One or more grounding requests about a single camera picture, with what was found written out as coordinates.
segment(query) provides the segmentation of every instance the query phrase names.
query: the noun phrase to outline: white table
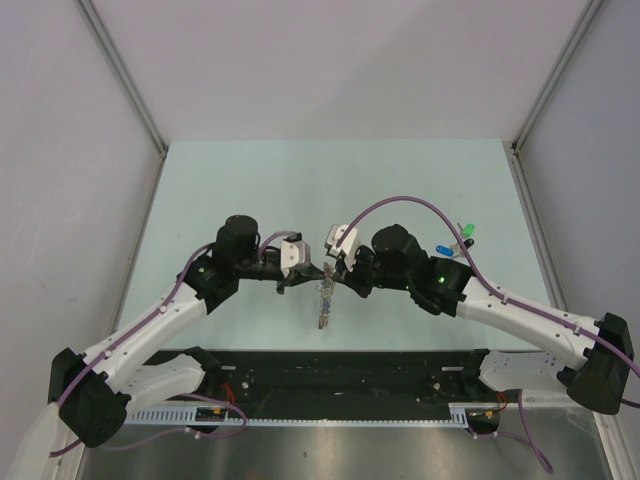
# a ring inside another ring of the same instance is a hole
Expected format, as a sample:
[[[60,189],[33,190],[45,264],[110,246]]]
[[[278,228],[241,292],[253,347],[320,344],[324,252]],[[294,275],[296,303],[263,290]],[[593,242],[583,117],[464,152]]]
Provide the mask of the white table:
[[[548,303],[502,143],[486,140],[353,140],[174,142],[162,173],[120,325],[137,317],[169,287],[197,247],[215,239],[225,219],[254,217],[263,238],[301,231],[322,266],[327,232],[372,203],[414,195],[452,221],[473,223],[471,249],[492,280]],[[399,223],[430,254],[453,238],[416,204],[382,207],[360,225],[370,244],[380,228]],[[420,310],[406,292],[374,290],[364,300],[343,286],[333,297],[328,328],[317,329],[316,284],[277,295],[275,283],[242,281],[239,292],[166,348],[272,350],[529,349],[499,330]]]

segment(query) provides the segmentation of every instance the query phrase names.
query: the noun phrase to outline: gray floor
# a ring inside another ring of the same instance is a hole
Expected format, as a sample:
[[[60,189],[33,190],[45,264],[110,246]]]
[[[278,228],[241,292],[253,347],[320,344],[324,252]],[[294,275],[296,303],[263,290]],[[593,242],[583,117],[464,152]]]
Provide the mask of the gray floor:
[[[523,433],[517,410],[501,430]],[[555,479],[609,479],[593,416],[582,409],[529,412]],[[126,427],[111,444],[158,430]],[[227,440],[167,436],[125,453],[86,455],[83,480],[543,479],[531,450],[511,439],[474,441],[458,429],[253,428]]]

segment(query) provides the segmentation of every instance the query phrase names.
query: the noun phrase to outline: blue object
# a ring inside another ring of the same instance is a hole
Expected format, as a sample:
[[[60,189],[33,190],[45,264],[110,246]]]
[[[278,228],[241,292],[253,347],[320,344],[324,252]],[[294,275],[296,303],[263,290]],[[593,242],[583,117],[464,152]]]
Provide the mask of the blue object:
[[[436,247],[436,252],[446,257],[453,257],[453,250],[451,250],[449,247],[445,247],[444,245],[438,245]]]

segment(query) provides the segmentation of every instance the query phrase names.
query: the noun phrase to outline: white wall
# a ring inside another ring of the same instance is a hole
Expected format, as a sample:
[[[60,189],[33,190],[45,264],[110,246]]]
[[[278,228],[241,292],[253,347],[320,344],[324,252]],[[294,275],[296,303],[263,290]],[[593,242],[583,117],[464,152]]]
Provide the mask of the white wall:
[[[640,358],[640,2],[610,0],[523,163],[573,310],[624,317]],[[640,401],[640,381],[628,398]],[[623,407],[640,450],[640,411]]]
[[[512,140],[587,0],[95,3],[169,140]]]
[[[160,159],[71,0],[0,18],[4,478],[53,356],[112,325]]]

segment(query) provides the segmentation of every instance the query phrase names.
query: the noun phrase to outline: green object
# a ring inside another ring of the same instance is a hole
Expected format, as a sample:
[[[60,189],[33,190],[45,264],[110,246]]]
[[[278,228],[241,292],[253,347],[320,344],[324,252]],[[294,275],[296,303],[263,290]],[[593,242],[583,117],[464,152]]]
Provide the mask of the green object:
[[[475,229],[476,229],[476,226],[473,223],[467,223],[467,225],[462,230],[462,235],[469,238],[473,234],[473,231]]]

